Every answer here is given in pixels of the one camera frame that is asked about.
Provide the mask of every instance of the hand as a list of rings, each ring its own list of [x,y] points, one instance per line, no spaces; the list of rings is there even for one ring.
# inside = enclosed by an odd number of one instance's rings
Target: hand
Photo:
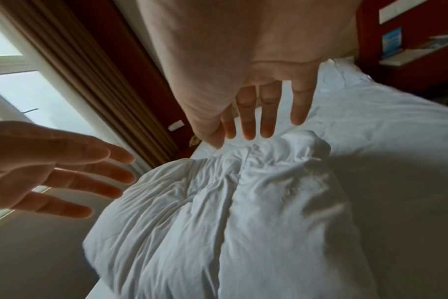
[[[95,137],[29,123],[0,122],[0,209],[87,218],[93,213],[90,208],[32,189],[46,186],[117,199],[122,196],[121,189],[83,174],[125,184],[135,181],[131,172],[106,162],[108,158],[134,162],[126,150]]]
[[[141,0],[165,76],[195,134],[216,148],[236,135],[236,100],[245,139],[271,137],[291,80],[291,122],[311,107],[318,67],[361,0]]]

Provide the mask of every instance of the person's left hand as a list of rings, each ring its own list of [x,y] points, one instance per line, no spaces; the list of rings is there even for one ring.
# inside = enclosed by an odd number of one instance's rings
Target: person's left hand
[[[37,193],[37,186],[70,189],[110,199],[122,190],[83,173],[132,184],[135,176],[105,160],[130,164],[126,150],[95,137],[29,123],[0,122],[0,209],[24,210],[72,218],[87,218],[89,207]]]

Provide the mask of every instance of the white wall outlet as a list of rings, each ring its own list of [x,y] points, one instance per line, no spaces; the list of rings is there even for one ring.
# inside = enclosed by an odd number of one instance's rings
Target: white wall outlet
[[[407,12],[408,10],[427,1],[429,0],[397,0],[379,10],[380,24],[388,22],[400,14],[403,14],[404,12]]]
[[[168,130],[169,130],[170,132],[173,132],[173,131],[175,131],[176,129],[179,129],[179,128],[184,127],[184,126],[185,126],[185,124],[184,124],[183,121],[180,119],[179,121],[177,121],[177,122],[171,124],[170,126],[168,126]]]

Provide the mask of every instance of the bed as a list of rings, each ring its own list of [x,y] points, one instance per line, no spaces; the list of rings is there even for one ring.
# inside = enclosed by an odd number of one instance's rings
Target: bed
[[[290,108],[284,83],[275,136],[311,130],[331,145],[328,163],[352,205],[380,297],[448,298],[448,108],[379,85],[350,60],[321,65],[304,125],[290,124]],[[192,158],[251,144],[237,135],[220,151],[201,144]],[[99,281],[87,299],[107,296]]]

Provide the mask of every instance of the brown curtain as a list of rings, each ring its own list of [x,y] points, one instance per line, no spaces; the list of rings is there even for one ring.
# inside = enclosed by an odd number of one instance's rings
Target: brown curtain
[[[0,0],[0,11],[151,166],[178,146],[62,0]]]

